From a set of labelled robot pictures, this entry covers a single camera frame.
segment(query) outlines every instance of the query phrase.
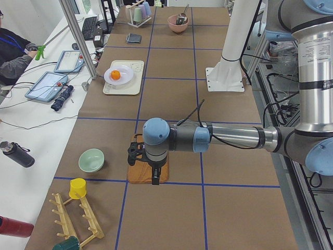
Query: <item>black keyboard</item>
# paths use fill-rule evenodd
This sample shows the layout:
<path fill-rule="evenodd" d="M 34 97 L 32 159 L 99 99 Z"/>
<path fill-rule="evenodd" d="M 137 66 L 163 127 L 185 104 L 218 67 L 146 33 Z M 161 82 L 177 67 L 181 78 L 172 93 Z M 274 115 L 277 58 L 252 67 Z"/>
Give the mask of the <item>black keyboard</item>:
<path fill-rule="evenodd" d="M 97 17 L 88 17 L 84 19 L 82 34 L 85 40 L 92 40 L 97 29 Z"/>

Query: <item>red cylinder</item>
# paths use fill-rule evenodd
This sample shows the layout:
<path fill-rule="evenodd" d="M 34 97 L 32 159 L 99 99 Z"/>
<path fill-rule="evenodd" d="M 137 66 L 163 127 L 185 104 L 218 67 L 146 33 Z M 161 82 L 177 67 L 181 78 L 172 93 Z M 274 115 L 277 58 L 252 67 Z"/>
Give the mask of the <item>red cylinder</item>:
<path fill-rule="evenodd" d="M 0 234 L 26 238 L 33 230 L 33 224 L 0 216 Z"/>

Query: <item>light green bowl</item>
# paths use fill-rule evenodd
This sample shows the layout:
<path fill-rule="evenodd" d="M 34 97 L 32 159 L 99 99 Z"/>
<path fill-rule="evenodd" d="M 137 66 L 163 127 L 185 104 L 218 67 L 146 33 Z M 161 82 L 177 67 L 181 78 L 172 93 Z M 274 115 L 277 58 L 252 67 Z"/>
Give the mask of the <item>light green bowl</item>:
<path fill-rule="evenodd" d="M 79 158 L 79 167 L 82 171 L 93 173 L 101 169 L 104 164 L 104 154 L 101 150 L 91 148 Z"/>

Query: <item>brown tabletop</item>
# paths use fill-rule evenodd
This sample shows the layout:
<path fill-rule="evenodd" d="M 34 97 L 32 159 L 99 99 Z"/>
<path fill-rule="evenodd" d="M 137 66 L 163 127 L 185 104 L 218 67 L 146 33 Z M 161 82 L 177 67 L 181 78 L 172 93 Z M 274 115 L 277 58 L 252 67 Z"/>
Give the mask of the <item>brown tabletop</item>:
<path fill-rule="evenodd" d="M 206 67 L 221 58 L 229 16 L 225 8 L 189 8 L 190 25 L 173 33 L 168 16 L 183 8 L 152 8 L 140 28 L 126 24 L 124 9 L 101 62 L 102 76 L 114 60 L 145 62 L 135 96 L 103 94 L 104 79 L 92 81 L 79 118 L 37 219 L 27 250 L 52 249 L 63 241 L 51 193 L 68 198 L 69 181 L 87 181 L 87 199 L 105 233 L 83 249 L 298 249 L 270 154 L 211 145 L 203 154 L 170 152 L 170 177 L 159 186 L 126 180 L 127 148 L 146 120 L 185 118 L 202 100 L 201 120 L 260 126 L 251 86 L 245 92 L 208 92 Z M 141 44 L 126 44 L 129 33 Z M 89 148 L 105 155 L 103 168 L 85 173 L 79 156 Z M 87 222 L 77 202 L 66 206 L 80 241 Z"/>

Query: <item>white desk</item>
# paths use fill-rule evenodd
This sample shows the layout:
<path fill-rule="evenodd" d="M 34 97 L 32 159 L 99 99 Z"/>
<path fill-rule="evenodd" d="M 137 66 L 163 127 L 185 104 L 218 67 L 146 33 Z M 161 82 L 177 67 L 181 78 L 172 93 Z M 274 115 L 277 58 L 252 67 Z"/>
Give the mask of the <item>white desk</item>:
<path fill-rule="evenodd" d="M 83 25 L 82 15 L 77 15 L 80 27 Z M 49 39 L 67 25 L 63 18 Z M 68 28 L 59 37 L 52 41 L 45 49 L 45 59 L 33 60 L 28 68 L 44 63 L 57 61 L 64 50 L 72 50 L 74 38 Z M 92 41 L 87 41 L 90 53 L 95 51 Z M 45 71 L 53 71 L 55 64 L 41 66 L 24 73 L 18 82 L 35 82 Z M 33 127 L 59 120 L 63 117 L 72 117 L 78 114 L 86 92 L 81 83 L 89 80 L 90 75 L 86 67 L 69 84 L 74 86 L 71 97 L 65 102 L 62 109 L 55 112 L 50 103 L 26 102 L 11 108 L 0 109 L 0 119 L 5 122 L 22 126 Z M 18 87 L 31 84 L 19 84 Z M 13 89 L 12 98 L 6 98 L 0 108 L 27 101 L 24 97 L 28 89 Z M 0 123 L 0 138 L 10 142 L 17 142 L 22 147 L 31 150 L 29 153 L 35 158 L 35 163 L 30 168 L 24 168 L 7 156 L 0 154 L 0 215 L 35 224 L 42 208 L 45 196 L 60 162 L 63 151 L 71 134 L 76 118 L 54 122 L 40 128 L 31 130 L 18 129 Z M 28 239 L 0 235 L 0 248 L 10 250 L 24 249 Z"/>

